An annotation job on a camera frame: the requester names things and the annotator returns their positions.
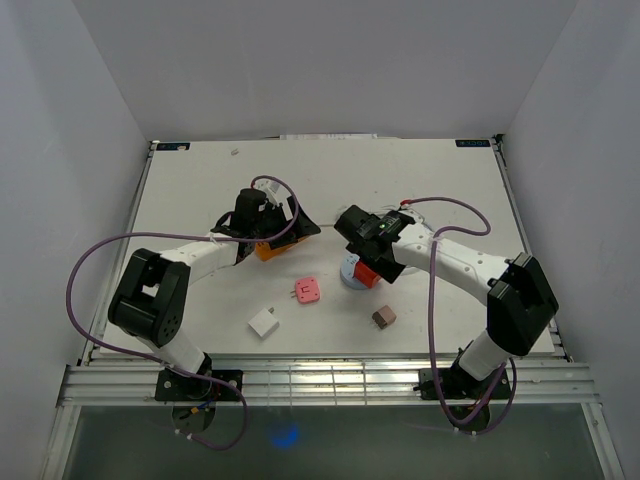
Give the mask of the blue round power socket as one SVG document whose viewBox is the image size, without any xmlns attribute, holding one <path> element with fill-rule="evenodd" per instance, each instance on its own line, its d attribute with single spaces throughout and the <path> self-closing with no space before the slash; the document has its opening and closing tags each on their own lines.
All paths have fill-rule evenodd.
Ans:
<svg viewBox="0 0 640 480">
<path fill-rule="evenodd" d="M 354 267 L 358 261 L 361 261 L 358 255 L 348 254 L 342 261 L 340 278 L 347 287 L 353 290 L 370 290 L 353 278 Z"/>
</svg>

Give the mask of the red cube socket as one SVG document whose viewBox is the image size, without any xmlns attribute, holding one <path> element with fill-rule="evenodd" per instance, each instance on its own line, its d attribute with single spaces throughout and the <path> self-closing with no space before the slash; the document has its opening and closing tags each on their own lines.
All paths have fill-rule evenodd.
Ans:
<svg viewBox="0 0 640 480">
<path fill-rule="evenodd" d="M 381 276 L 362 261 L 356 263 L 353 278 L 360 282 L 366 289 L 373 289 L 381 280 Z"/>
</svg>

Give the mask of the orange power strip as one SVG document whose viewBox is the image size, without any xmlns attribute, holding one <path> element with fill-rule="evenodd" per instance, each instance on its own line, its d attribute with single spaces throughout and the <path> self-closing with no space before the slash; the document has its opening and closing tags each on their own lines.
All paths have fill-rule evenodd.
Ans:
<svg viewBox="0 0 640 480">
<path fill-rule="evenodd" d="M 269 243 L 261 242 L 256 245 L 255 254 L 262 262 L 267 262 L 276 256 L 283 254 L 292 247 L 293 244 L 281 247 L 272 247 Z"/>
</svg>

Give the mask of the pink plug adapter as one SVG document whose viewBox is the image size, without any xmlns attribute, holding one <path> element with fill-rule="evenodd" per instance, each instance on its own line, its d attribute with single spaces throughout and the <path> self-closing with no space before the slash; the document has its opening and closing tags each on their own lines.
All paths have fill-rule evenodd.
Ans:
<svg viewBox="0 0 640 480">
<path fill-rule="evenodd" d="M 297 279 L 291 296 L 302 305 L 318 302 L 321 298 L 321 291 L 317 279 L 314 276 Z"/>
</svg>

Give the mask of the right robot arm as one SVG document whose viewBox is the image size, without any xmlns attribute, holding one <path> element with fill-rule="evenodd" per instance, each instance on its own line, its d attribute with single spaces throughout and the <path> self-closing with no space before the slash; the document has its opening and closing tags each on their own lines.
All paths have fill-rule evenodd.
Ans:
<svg viewBox="0 0 640 480">
<path fill-rule="evenodd" d="M 510 358 L 528 355 L 559 310 L 534 256 L 509 259 L 474 250 L 437 234 L 408 209 L 379 216 L 352 205 L 334 229 L 347 241 L 347 250 L 385 281 L 416 268 L 486 307 L 485 329 L 452 368 L 453 388 L 464 397 L 476 396 Z"/>
</svg>

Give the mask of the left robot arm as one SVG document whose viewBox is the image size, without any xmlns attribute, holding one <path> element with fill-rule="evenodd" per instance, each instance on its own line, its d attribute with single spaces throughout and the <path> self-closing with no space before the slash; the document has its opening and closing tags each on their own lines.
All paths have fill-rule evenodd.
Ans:
<svg viewBox="0 0 640 480">
<path fill-rule="evenodd" d="M 108 320 L 146 345 L 156 358 L 181 370 L 178 388 L 190 399 L 212 387 L 208 356 L 181 331 L 189 286 L 218 270 L 239 264 L 259 245 L 288 249 L 321 229 L 287 198 L 291 217 L 270 190 L 245 188 L 234 209 L 218 219 L 205 241 L 131 255 L 112 297 Z"/>
</svg>

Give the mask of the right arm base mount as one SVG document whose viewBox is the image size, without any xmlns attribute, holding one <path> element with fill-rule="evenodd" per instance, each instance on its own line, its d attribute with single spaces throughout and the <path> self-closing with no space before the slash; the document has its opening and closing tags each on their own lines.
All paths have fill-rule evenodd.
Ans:
<svg viewBox="0 0 640 480">
<path fill-rule="evenodd" d="M 499 370 L 496 369 L 487 378 L 478 381 L 462 370 L 441 368 L 438 370 L 438 379 L 446 400 L 481 400 L 492 385 L 493 379 L 498 372 Z M 418 383 L 413 387 L 413 390 L 419 393 L 422 400 L 438 399 L 431 369 L 420 369 L 418 371 Z M 511 391 L 507 373 L 503 370 L 489 398 L 491 400 L 506 400 L 509 398 Z"/>
</svg>

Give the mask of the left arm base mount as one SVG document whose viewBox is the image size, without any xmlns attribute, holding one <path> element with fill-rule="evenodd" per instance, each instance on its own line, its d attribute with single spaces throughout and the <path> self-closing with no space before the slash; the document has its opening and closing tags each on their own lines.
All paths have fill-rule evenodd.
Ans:
<svg viewBox="0 0 640 480">
<path fill-rule="evenodd" d="M 157 377 L 154 399 L 159 402 L 234 402 L 239 400 L 239 396 L 217 383 L 185 377 L 164 369 Z"/>
</svg>

